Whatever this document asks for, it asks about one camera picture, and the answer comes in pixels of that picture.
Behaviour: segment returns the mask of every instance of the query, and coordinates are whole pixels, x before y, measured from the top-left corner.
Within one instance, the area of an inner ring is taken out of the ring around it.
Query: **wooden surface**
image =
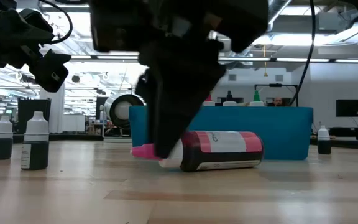
[[[358,150],[190,174],[128,145],[51,142],[37,172],[20,170],[20,152],[0,161],[0,224],[358,223]]]

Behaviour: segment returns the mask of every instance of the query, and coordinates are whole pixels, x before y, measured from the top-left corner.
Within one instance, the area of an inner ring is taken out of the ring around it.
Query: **computer monitor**
[[[358,100],[336,100],[337,117],[358,117]]]

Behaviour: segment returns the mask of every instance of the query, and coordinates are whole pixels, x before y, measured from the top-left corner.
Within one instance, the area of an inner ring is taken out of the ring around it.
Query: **blue bin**
[[[132,145],[147,143],[145,106],[131,106]],[[304,160],[308,157],[312,108],[204,106],[190,131],[252,131],[264,143],[264,159]]]

